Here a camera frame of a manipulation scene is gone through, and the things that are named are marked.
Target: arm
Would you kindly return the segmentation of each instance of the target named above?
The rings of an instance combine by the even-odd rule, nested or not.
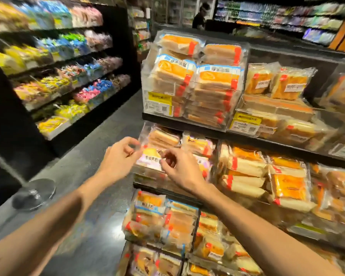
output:
[[[125,177],[142,155],[129,144],[139,142],[127,137],[109,147],[94,176],[0,241],[0,276],[40,274],[93,201]]]
[[[227,226],[266,275],[342,276],[304,244],[243,208],[204,181],[191,153],[167,150],[161,166],[175,183],[202,200]]]

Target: person's right hand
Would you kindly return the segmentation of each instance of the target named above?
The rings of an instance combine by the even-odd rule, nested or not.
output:
[[[160,164],[167,176],[188,192],[197,195],[207,184],[192,153],[170,148],[165,150],[161,157],[166,158],[162,159]]]

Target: gray floor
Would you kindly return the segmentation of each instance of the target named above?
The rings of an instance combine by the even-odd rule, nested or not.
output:
[[[57,192],[52,203],[96,172],[108,146],[125,136],[138,138],[143,127],[142,111],[142,93],[139,91],[63,158],[35,177],[56,182]],[[41,275],[115,275],[125,243],[121,223],[133,192],[131,175],[105,190]],[[7,201],[0,207],[0,239],[35,214],[18,213]]]

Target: round metal base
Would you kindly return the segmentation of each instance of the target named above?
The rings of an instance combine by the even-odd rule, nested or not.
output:
[[[37,179],[28,183],[28,187],[21,188],[13,197],[12,206],[21,211],[33,211],[55,194],[55,182],[51,179]]]

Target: person's left hand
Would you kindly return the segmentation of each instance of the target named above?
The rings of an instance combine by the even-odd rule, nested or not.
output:
[[[134,163],[142,156],[143,149],[134,151],[129,145],[140,145],[139,141],[129,136],[108,147],[95,176],[106,187],[128,175]]]

